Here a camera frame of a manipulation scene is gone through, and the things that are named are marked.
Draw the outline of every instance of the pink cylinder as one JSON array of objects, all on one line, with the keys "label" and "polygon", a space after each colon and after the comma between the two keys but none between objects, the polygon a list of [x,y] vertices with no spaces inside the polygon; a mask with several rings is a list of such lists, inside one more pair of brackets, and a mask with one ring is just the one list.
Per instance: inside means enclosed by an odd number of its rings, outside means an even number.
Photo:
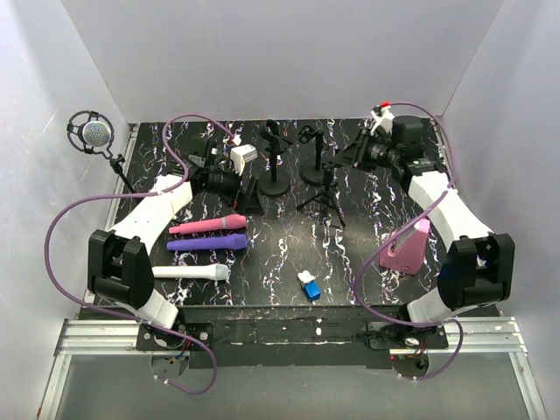
[{"label": "pink cylinder", "polygon": [[210,232],[212,230],[222,229],[240,229],[247,226],[247,218],[240,214],[230,214],[226,217],[219,219],[209,219],[201,221],[191,221],[182,223],[175,227],[169,228],[169,233],[172,235],[188,235],[199,234],[200,232]]}]

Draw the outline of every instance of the pink toy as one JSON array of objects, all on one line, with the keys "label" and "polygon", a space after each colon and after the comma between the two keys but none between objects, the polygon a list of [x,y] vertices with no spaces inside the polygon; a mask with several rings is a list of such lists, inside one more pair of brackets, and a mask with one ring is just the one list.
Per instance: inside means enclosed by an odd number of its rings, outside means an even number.
[{"label": "pink toy", "polygon": [[391,243],[379,255],[379,265],[406,274],[416,274],[424,263],[430,221],[421,219],[414,227]]},{"label": "pink toy", "polygon": [[188,235],[209,232],[211,230],[239,229],[245,228],[246,226],[247,218],[245,216],[230,214],[229,216],[220,217],[219,219],[191,221],[176,227],[170,227],[169,233],[172,235]]}]

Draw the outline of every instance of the blue and white toy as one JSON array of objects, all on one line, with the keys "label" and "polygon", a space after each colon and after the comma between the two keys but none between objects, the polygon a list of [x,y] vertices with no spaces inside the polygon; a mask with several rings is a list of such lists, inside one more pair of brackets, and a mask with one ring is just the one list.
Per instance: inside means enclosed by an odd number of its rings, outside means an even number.
[{"label": "blue and white toy", "polygon": [[320,298],[321,289],[315,283],[315,277],[309,271],[305,270],[302,273],[298,273],[297,280],[310,302]]}]

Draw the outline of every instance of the white enclosure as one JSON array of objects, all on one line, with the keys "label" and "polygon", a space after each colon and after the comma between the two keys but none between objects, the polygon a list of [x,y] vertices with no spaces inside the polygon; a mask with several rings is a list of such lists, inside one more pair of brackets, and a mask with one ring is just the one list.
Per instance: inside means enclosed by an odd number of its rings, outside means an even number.
[{"label": "white enclosure", "polygon": [[[549,363],[560,344],[557,1],[4,0],[0,23],[0,418],[36,415],[60,327],[77,310],[46,276],[48,224],[116,181],[102,158],[67,143],[71,114],[105,114],[118,152],[127,123],[182,112],[353,117],[384,100],[444,115],[462,195],[492,230],[514,237],[503,308],[521,324],[549,417],[560,418],[560,368]],[[78,296],[87,239],[107,207],[72,211],[53,238],[55,273]]]},{"label": "white enclosure", "polygon": [[511,298],[549,418],[560,418],[557,247],[560,4],[505,2],[459,84],[444,121],[460,190],[495,232],[515,241]]},{"label": "white enclosure", "polygon": [[63,0],[127,121],[442,114],[502,0]]},{"label": "white enclosure", "polygon": [[[0,22],[0,418],[27,419],[41,403],[64,317],[78,309],[46,276],[46,228],[70,202],[115,185],[106,162],[68,144],[68,118],[80,109],[104,112],[115,125],[116,150],[128,126],[60,0],[0,2]],[[74,210],[53,237],[54,270],[79,296],[88,237],[102,226],[107,208],[99,203]]]}]

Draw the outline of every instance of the round stand base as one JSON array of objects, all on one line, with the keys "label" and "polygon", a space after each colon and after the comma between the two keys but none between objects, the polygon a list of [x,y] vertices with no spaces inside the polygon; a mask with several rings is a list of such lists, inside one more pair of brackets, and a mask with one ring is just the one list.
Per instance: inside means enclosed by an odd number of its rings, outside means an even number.
[{"label": "round stand base", "polygon": [[276,168],[276,182],[270,180],[270,171],[265,171],[259,177],[257,186],[262,195],[275,199],[290,190],[290,177],[286,172]]},{"label": "round stand base", "polygon": [[299,166],[299,176],[311,186],[320,186],[323,183],[323,170],[315,169],[315,157],[310,157]]}]

